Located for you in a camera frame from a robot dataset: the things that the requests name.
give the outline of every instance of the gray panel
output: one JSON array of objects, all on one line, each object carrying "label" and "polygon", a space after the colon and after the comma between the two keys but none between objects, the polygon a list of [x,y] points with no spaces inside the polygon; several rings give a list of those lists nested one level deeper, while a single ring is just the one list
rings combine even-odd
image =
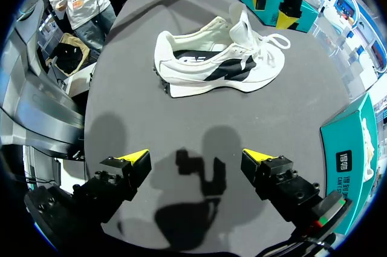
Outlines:
[{"label": "gray panel", "polygon": [[19,97],[25,83],[25,71],[22,64],[22,57],[19,56],[10,76],[7,87],[7,93],[2,104],[3,110],[10,116],[14,117]]},{"label": "gray panel", "polygon": [[21,39],[27,43],[30,41],[31,37],[35,34],[36,30],[41,24],[41,19],[44,11],[43,0],[39,0],[36,5],[33,13],[26,20],[17,21],[15,24],[15,29],[18,31]]},{"label": "gray panel", "polygon": [[67,154],[73,147],[68,143],[59,142],[26,130],[0,109],[0,145],[9,144],[35,146],[60,154]]},{"label": "gray panel", "polygon": [[83,116],[58,103],[32,73],[27,74],[15,121],[49,138],[83,143]]},{"label": "gray panel", "polygon": [[28,62],[25,44],[17,32],[13,31],[5,44],[0,65],[0,105],[5,106],[4,109],[9,115],[13,115],[15,111],[15,101],[19,97],[25,80],[23,73],[27,69]]},{"label": "gray panel", "polygon": [[[217,15],[228,18],[229,5],[235,1],[128,0],[123,6],[93,76],[86,109],[86,161],[93,173],[109,155],[149,148],[153,169],[133,201],[123,203],[104,225],[105,233],[136,245],[172,250],[179,250],[179,240],[193,240],[185,238],[193,234],[202,236],[203,242],[193,246],[192,253],[224,250],[239,256],[255,256],[288,239],[294,226],[258,198],[240,171],[242,148],[286,155],[302,177],[320,183],[323,194],[325,160],[319,128],[349,99],[334,64],[311,34],[263,26],[249,12],[255,31],[280,33],[289,38],[291,48],[284,51],[285,67],[279,76],[248,94],[221,88],[172,99],[152,72],[160,32],[197,31]],[[227,189],[212,225],[206,223],[209,215],[203,210],[200,178],[179,174],[175,161],[181,148],[190,157],[203,158],[207,181],[214,175],[214,157],[226,164]],[[164,224],[155,221],[162,212]],[[189,220],[204,226],[184,227]],[[161,229],[181,233],[182,238],[171,244]]]}]

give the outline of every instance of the teal display stand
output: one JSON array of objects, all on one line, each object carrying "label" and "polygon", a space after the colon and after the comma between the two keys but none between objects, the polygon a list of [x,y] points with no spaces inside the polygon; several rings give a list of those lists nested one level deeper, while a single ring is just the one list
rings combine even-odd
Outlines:
[{"label": "teal display stand", "polygon": [[[251,11],[254,12],[254,14],[257,15],[258,18],[260,18],[263,24],[276,26],[278,20],[279,4],[283,0],[266,0],[265,10],[263,11],[255,10],[253,0],[240,1],[245,3],[245,5],[249,9],[251,9]],[[318,12],[305,1],[302,2],[301,12],[301,18],[299,18],[297,22],[293,24],[289,29],[308,32],[309,29],[312,27],[313,22],[316,20]]]},{"label": "teal display stand", "polygon": [[[365,146],[362,119],[366,118],[371,143],[375,149],[371,160],[374,176],[363,182]],[[377,168],[377,127],[369,94],[350,104],[346,110],[321,127],[327,166],[327,195],[333,190],[353,201],[344,220],[334,230],[347,234],[371,191]]]}]

